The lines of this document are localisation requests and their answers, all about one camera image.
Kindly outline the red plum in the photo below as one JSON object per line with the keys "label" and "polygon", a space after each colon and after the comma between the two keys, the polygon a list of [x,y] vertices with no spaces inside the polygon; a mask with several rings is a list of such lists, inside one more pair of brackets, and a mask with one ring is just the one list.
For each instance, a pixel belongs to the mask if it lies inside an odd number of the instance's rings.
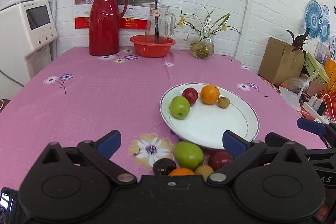
{"label": "red plum", "polygon": [[182,96],[188,100],[190,106],[193,106],[198,100],[198,92],[194,88],[186,88],[182,92]]}
{"label": "red plum", "polygon": [[233,157],[226,151],[220,150],[213,152],[208,159],[208,165],[217,171],[233,161]]}

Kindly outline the brown kiwi fruit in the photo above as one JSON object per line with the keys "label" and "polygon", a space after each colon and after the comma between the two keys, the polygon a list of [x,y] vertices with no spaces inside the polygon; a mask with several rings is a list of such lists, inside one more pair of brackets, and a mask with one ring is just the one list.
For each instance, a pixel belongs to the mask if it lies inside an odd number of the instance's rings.
{"label": "brown kiwi fruit", "polygon": [[200,165],[194,170],[195,174],[202,175],[203,179],[206,181],[207,178],[214,173],[214,170],[209,165]]}

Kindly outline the large green apple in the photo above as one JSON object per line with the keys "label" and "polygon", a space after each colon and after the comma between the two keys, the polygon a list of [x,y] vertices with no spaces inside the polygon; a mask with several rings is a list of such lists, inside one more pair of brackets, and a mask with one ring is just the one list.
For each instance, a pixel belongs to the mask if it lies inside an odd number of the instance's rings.
{"label": "large green apple", "polygon": [[197,169],[205,160],[202,149],[198,145],[188,141],[181,141],[175,145],[174,156],[181,167],[190,170]]}

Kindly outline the dark purple plum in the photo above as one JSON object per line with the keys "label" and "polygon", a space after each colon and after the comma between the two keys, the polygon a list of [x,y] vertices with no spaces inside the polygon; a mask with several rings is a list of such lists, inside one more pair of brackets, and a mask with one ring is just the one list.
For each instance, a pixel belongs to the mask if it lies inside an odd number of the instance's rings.
{"label": "dark purple plum", "polygon": [[152,170],[156,176],[167,176],[176,168],[177,168],[177,165],[173,160],[168,159],[168,158],[163,158],[163,159],[157,160],[153,164]]}

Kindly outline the orange tangerine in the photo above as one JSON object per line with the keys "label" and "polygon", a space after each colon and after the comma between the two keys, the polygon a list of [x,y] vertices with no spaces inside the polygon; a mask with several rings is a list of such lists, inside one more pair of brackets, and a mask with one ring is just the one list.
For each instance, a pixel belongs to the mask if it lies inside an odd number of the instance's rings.
{"label": "orange tangerine", "polygon": [[192,176],[192,175],[196,175],[196,173],[188,168],[177,168],[169,173],[169,176]]}

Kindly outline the white power strip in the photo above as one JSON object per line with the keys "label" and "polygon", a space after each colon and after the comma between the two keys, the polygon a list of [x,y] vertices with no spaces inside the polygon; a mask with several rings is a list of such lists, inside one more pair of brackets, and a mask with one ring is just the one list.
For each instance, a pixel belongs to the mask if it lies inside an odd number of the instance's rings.
{"label": "white power strip", "polygon": [[319,123],[329,124],[329,120],[323,115],[318,114],[318,109],[322,106],[321,99],[312,99],[309,102],[304,102],[302,108],[308,112],[314,119],[314,121],[318,121]]}

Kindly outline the white oval plate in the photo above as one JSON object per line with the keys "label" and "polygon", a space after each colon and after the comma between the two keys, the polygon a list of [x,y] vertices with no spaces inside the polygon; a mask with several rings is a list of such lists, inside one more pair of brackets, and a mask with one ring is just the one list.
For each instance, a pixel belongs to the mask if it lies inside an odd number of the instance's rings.
{"label": "white oval plate", "polygon": [[159,109],[165,123],[180,138],[209,149],[223,149],[222,136],[227,130],[246,141],[256,138],[260,123],[254,109],[236,94],[219,88],[220,95],[230,100],[226,109],[217,104],[206,105],[200,99],[190,108],[188,116],[177,119],[170,113],[171,100],[186,88],[201,91],[203,83],[186,83],[172,87],[163,94]]}

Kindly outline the clear plastic bag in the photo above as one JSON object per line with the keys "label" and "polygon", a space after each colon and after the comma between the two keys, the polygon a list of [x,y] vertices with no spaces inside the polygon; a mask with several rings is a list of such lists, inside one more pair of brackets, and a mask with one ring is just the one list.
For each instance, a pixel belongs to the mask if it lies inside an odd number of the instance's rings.
{"label": "clear plastic bag", "polygon": [[303,78],[292,78],[284,81],[279,87],[280,96],[282,99],[294,108],[295,111],[301,110],[300,98],[304,91],[307,91],[310,83],[315,80],[317,73],[308,77],[307,79]]}

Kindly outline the orange paper bag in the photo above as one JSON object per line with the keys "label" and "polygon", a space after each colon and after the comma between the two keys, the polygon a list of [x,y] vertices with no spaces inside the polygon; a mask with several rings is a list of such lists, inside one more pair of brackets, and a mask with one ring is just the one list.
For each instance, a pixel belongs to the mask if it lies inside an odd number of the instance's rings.
{"label": "orange paper bag", "polygon": [[336,62],[332,59],[327,59],[324,66],[325,72],[329,77],[329,82],[327,83],[327,90],[332,93],[336,92]]}

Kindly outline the green apple on plate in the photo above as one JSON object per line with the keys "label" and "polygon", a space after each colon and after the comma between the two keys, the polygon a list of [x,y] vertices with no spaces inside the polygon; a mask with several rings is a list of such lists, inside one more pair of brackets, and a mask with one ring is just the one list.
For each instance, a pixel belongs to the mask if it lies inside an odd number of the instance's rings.
{"label": "green apple on plate", "polygon": [[190,112],[190,103],[183,96],[176,96],[170,103],[170,114],[177,119],[185,119]]}

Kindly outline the red plum on plate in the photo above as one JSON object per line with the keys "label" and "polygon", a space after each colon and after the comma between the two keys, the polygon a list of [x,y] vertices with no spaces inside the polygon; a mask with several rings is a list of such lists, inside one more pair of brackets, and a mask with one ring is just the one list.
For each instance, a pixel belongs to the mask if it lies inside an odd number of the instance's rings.
{"label": "red plum on plate", "polygon": [[193,106],[198,100],[198,92],[194,88],[186,88],[182,92],[182,96],[188,100],[190,106]]}

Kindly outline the cardboard box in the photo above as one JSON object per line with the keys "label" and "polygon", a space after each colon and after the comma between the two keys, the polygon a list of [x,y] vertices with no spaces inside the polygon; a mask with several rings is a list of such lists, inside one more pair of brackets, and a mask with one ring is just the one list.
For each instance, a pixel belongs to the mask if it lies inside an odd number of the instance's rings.
{"label": "cardboard box", "polygon": [[291,44],[269,37],[258,74],[274,85],[299,78],[305,57],[302,50],[293,49]]}

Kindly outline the dark purple potted plant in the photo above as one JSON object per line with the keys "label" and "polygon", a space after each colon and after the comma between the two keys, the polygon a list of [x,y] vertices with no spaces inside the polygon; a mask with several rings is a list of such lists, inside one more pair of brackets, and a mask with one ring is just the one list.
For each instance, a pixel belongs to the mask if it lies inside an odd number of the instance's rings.
{"label": "dark purple potted plant", "polygon": [[291,44],[293,46],[293,49],[291,51],[292,52],[295,52],[298,50],[302,51],[305,59],[306,59],[306,51],[303,49],[303,45],[305,44],[305,41],[307,40],[309,31],[310,31],[310,28],[308,27],[304,34],[294,37],[293,32],[291,32],[290,30],[286,30],[286,32],[288,32],[293,39],[292,44]]}

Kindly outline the glass vase with plant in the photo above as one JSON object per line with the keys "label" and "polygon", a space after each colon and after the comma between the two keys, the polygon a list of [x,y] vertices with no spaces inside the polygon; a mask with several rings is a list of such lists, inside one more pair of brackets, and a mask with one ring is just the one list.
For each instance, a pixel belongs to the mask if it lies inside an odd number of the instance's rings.
{"label": "glass vase with plant", "polygon": [[206,60],[214,54],[214,38],[217,33],[232,31],[239,35],[242,33],[234,26],[229,25],[228,21],[231,17],[230,13],[226,13],[217,19],[212,19],[214,10],[208,10],[204,5],[202,8],[205,10],[206,15],[204,18],[198,16],[196,13],[183,12],[180,8],[180,16],[175,28],[189,28],[189,32],[184,39],[188,42],[189,37],[193,34],[190,40],[190,53],[197,59]]}

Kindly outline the red thermos jug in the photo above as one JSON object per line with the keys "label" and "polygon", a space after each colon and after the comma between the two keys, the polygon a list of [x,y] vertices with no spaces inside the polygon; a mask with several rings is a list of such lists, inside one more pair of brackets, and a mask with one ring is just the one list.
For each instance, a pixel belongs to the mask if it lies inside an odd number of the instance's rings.
{"label": "red thermos jug", "polygon": [[119,12],[117,0],[94,0],[89,16],[89,54],[107,56],[119,52],[119,21],[126,13],[128,0]]}

